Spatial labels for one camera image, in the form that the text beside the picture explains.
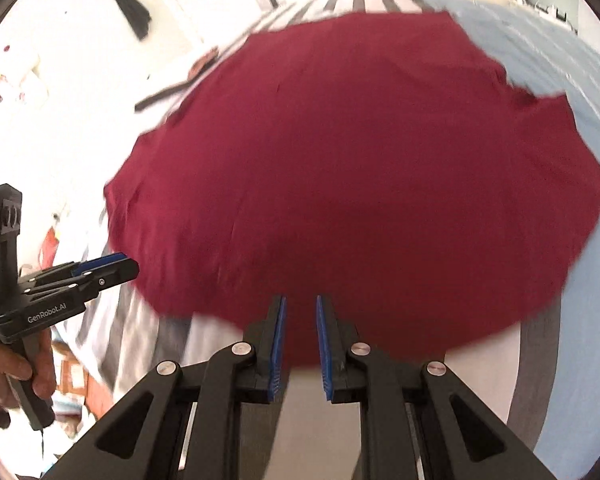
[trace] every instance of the triangular cutout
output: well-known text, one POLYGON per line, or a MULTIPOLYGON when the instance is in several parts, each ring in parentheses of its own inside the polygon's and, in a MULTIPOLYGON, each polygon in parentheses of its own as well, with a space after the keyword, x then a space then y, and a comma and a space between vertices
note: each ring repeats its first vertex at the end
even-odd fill
POLYGON ((491 456, 504 452, 505 445, 495 433, 478 417, 461 397, 451 396, 458 427, 462 433, 464 446, 472 462, 481 462, 491 456))
POLYGON ((96 447, 120 458, 131 458, 153 400, 151 393, 142 394, 97 440, 96 447))

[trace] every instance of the silver screw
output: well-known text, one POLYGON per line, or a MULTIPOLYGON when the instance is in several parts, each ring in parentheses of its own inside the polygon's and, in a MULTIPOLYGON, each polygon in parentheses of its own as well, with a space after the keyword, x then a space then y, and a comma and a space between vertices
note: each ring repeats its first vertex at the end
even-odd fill
POLYGON ((177 366, 173 361, 162 361, 160 364, 155 367, 155 370, 160 375, 171 375, 176 371, 177 366))
POLYGON ((355 355, 365 356, 371 352, 371 346, 366 343, 353 343, 351 352, 355 355))
POLYGON ((236 343, 231 347, 231 352, 236 355, 247 355, 251 352, 251 345, 245 342, 236 343))
POLYGON ((440 361, 432 361, 427 365, 427 372, 436 377, 446 374, 446 366, 440 361))

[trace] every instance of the red object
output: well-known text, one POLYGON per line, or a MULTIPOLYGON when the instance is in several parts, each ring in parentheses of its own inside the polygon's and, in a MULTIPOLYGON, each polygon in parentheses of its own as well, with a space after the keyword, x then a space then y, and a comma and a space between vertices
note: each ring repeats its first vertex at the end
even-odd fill
POLYGON ((60 242, 56 238, 56 230, 51 227, 46 232, 45 239, 42 241, 40 247, 40 254, 38 255, 38 263, 40 269, 49 269, 54 266, 54 258, 56 257, 56 251, 60 242))
POLYGON ((564 95, 507 84, 447 13, 354 13, 251 36, 105 194, 158 313, 244 327, 284 293, 301 365, 317 294, 398 358, 547 306, 600 216, 600 165, 564 95))

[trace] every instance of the blue bedsheet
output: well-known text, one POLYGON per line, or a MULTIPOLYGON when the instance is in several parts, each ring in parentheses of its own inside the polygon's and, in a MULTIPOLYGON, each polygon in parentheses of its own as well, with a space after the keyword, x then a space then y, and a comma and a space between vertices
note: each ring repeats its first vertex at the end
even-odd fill
MULTIPOLYGON (((534 94, 566 92, 582 139, 600 162, 600 56, 572 32, 523 9, 425 0, 534 94)), ((560 341, 535 453, 560 479, 585 475, 600 456, 600 222, 562 294, 560 341)))

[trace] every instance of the blue gripper pad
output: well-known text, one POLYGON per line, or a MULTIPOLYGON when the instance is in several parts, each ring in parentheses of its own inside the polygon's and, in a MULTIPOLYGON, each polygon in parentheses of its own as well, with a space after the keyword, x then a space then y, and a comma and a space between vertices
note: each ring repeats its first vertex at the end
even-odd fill
POLYGON ((324 319, 322 297, 315 300, 315 323, 318 327, 318 346, 320 348, 320 366, 322 367, 322 387, 327 394, 327 400, 333 400, 333 376, 331 373, 331 350, 329 348, 329 335, 327 323, 324 319))
POLYGON ((75 267, 72 270, 72 275, 80 276, 81 274, 87 272, 88 270, 97 269, 98 267, 102 267, 105 265, 109 265, 115 262, 119 262, 120 260, 126 259, 126 254, 123 253, 113 253, 108 254, 107 256, 103 256, 101 258, 96 258, 95 260, 87 260, 86 262, 81 263, 79 266, 75 267))
POLYGON ((276 331, 273 335, 271 359, 269 365, 269 402, 275 399, 280 390, 280 374, 282 371, 282 347, 285 342, 286 298, 280 300, 280 310, 276 320, 276 331))

